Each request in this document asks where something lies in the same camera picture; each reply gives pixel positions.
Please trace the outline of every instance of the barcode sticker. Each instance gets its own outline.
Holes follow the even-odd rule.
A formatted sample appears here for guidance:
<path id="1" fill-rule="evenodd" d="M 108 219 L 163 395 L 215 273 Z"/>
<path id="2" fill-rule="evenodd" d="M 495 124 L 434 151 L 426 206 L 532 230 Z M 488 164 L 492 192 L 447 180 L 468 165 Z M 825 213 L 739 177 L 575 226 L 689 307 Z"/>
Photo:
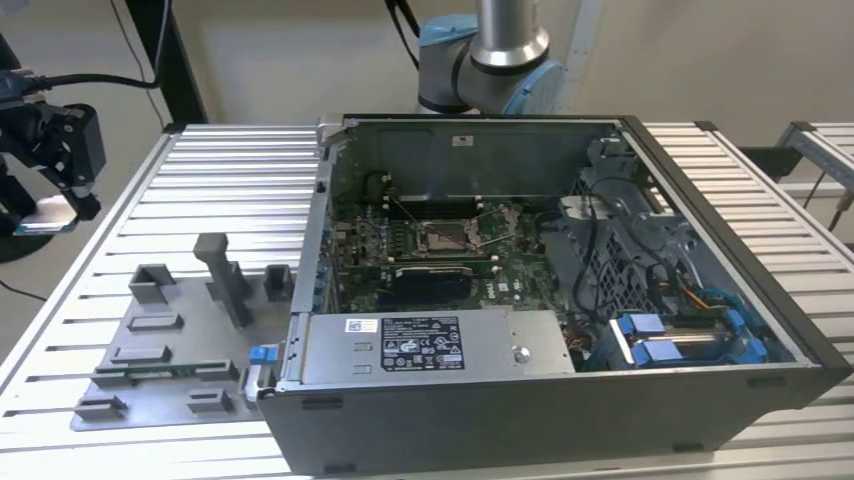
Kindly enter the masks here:
<path id="1" fill-rule="evenodd" d="M 379 319 L 376 318 L 348 318 L 344 331 L 347 333 L 376 333 L 379 330 Z"/>

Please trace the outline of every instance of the white wall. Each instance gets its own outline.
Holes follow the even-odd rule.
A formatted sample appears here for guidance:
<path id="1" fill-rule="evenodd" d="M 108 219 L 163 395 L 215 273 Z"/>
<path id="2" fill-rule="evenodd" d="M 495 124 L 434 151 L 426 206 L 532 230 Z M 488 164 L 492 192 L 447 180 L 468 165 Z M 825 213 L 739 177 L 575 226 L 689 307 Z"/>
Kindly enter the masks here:
<path id="1" fill-rule="evenodd" d="M 711 120 L 774 142 L 791 120 L 854 121 L 854 1 L 606 0 L 576 110 Z"/>
<path id="2" fill-rule="evenodd" d="M 411 112 L 416 72 L 382 0 L 177 0 L 175 12 L 211 117 L 312 123 L 327 112 Z M 474 0 L 412 0 L 423 22 Z M 564 59 L 578 0 L 540 0 Z"/>

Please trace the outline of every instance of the power supply label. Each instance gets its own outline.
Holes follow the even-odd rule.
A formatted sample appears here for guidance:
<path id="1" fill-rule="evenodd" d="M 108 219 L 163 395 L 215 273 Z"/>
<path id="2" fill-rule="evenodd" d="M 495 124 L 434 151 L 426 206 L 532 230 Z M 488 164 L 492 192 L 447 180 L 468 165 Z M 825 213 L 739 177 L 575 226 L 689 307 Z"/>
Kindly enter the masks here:
<path id="1" fill-rule="evenodd" d="M 383 370 L 463 370 L 458 317 L 383 318 Z"/>

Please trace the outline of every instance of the motherboard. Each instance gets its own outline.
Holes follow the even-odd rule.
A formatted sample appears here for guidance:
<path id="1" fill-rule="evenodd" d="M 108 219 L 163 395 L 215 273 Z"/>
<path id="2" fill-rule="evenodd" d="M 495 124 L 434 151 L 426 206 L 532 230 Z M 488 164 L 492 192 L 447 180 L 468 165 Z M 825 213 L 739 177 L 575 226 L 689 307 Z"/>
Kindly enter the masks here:
<path id="1" fill-rule="evenodd" d="M 536 225 L 554 212 L 514 198 L 383 199 L 336 211 L 343 312 L 566 309 Z"/>

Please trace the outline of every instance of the slotted metal surface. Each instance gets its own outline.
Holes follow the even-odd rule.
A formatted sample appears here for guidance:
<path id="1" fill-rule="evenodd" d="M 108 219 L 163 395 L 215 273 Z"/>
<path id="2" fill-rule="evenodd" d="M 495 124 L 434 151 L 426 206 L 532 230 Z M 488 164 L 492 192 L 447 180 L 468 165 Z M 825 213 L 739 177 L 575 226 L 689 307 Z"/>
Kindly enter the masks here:
<path id="1" fill-rule="evenodd" d="M 854 190 L 854 123 L 794 122 L 779 140 Z"/>
<path id="2" fill-rule="evenodd" d="M 693 124 L 648 127 L 854 362 L 850 254 L 718 133 L 703 132 Z M 180 275 L 203 274 L 203 265 L 189 254 L 193 235 L 221 230 L 229 233 L 229 257 L 244 270 L 259 270 L 271 262 L 296 267 L 315 162 L 310 127 L 193 126 L 160 141 L 0 367 L 0 385 L 5 385 L 0 474 L 28 478 L 75 474 L 115 478 L 133 473 L 145 478 L 288 476 L 263 422 L 85 433 L 72 432 L 68 425 L 71 408 L 88 384 L 85 375 L 100 361 L 128 306 L 127 282 L 136 264 L 165 262 Z M 853 472 L 850 378 L 809 408 L 762 417 L 714 454 L 406 478 L 795 479 L 841 478 Z"/>

